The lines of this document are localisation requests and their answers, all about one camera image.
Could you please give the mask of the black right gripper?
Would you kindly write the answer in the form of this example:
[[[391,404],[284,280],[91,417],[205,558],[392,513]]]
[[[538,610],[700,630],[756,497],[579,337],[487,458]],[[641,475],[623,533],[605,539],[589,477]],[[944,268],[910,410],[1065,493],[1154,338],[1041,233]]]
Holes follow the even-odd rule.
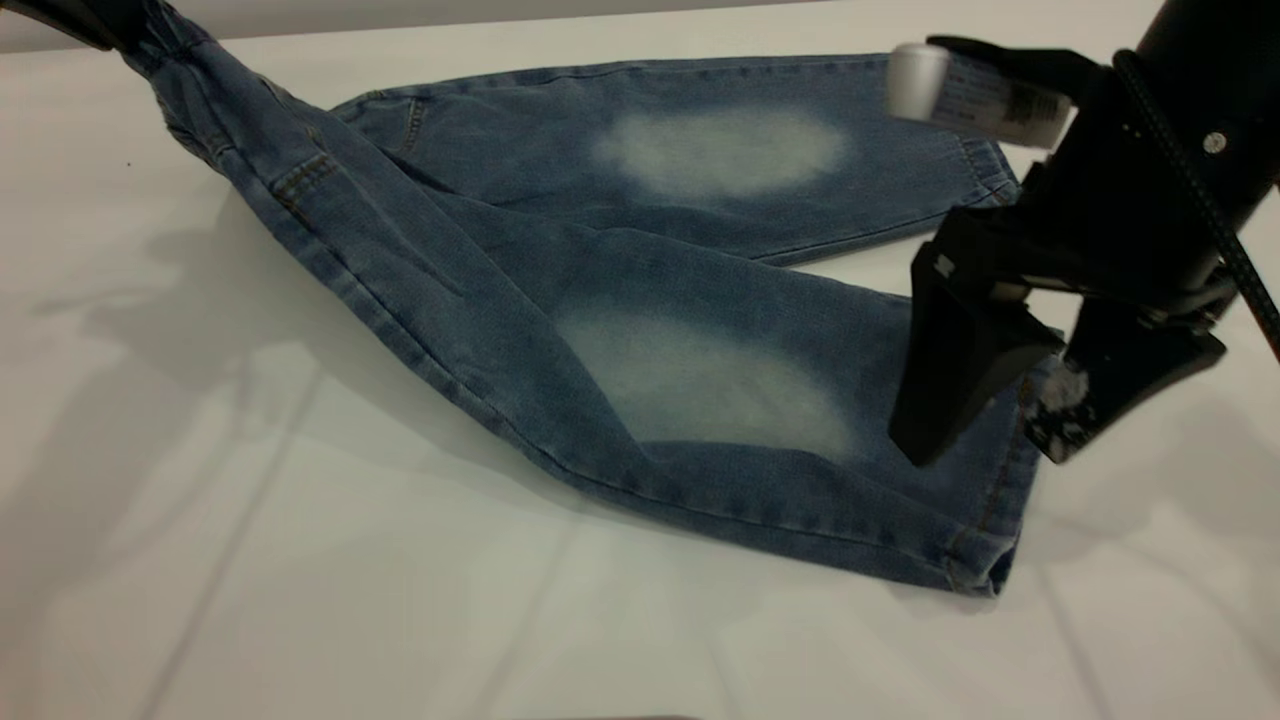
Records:
[[[1055,464],[1225,356],[1239,288],[1202,209],[1243,224],[1242,59],[916,58],[911,118],[1052,150],[1015,204],[954,209],[911,265],[890,438],[913,465],[1064,347],[1032,290],[1085,300],[1027,419]]]

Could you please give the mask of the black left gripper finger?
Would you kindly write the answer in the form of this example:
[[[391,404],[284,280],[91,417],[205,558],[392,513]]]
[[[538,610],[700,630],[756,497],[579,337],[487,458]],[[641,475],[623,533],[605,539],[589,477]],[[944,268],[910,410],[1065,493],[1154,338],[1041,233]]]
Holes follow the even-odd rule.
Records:
[[[122,46],[111,23],[90,1],[1,1],[1,8],[88,47],[111,51]]]

